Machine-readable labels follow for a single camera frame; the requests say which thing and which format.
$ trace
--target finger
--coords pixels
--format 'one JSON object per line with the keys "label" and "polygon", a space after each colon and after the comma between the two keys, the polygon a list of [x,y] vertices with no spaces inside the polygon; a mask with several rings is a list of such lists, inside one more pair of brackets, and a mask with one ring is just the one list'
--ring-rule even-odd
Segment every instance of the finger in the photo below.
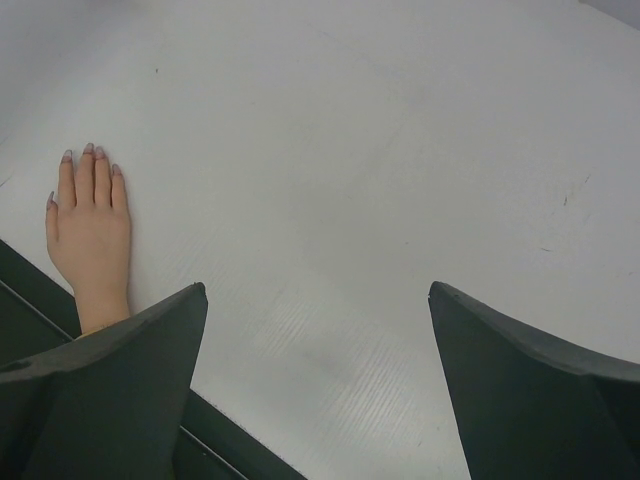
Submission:
{"label": "finger", "polygon": [[113,177],[111,178],[111,204],[116,212],[128,213],[127,190],[124,185],[122,170],[115,163],[113,164]]}
{"label": "finger", "polygon": [[87,143],[80,158],[78,171],[76,172],[76,199],[78,205],[89,205],[93,200],[93,143]]}
{"label": "finger", "polygon": [[58,205],[53,201],[53,192],[47,200],[47,217],[45,220],[47,231],[47,246],[51,247],[58,241]]}
{"label": "finger", "polygon": [[96,192],[98,207],[111,206],[111,167],[102,147],[96,148]]}
{"label": "finger", "polygon": [[64,152],[58,174],[58,201],[60,208],[68,210],[76,206],[76,186],[73,178],[71,150]]}

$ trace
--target dark gray object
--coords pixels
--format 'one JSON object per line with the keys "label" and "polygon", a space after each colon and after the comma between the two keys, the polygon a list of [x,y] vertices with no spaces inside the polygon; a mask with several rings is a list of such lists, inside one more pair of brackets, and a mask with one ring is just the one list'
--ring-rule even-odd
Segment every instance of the dark gray object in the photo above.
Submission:
{"label": "dark gray object", "polygon": [[0,369],[0,477],[167,478],[206,320],[202,284]]}
{"label": "dark gray object", "polygon": [[474,480],[640,478],[640,365],[442,283],[429,304]]}

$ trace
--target hand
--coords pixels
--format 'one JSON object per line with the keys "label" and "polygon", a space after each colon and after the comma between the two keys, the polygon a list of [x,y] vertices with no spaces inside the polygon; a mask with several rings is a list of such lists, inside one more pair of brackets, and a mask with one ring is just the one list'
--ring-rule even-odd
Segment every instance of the hand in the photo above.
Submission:
{"label": "hand", "polygon": [[117,165],[111,171],[101,147],[85,147],[75,175],[65,152],[46,230],[49,256],[73,288],[83,333],[128,318],[131,220],[122,172]]}

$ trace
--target wrist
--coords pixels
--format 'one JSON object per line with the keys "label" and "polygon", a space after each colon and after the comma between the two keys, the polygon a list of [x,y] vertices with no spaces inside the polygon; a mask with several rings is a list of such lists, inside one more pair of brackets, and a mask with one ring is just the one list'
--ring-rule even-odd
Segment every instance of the wrist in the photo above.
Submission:
{"label": "wrist", "polygon": [[75,300],[82,333],[101,330],[131,316],[126,293],[80,290]]}

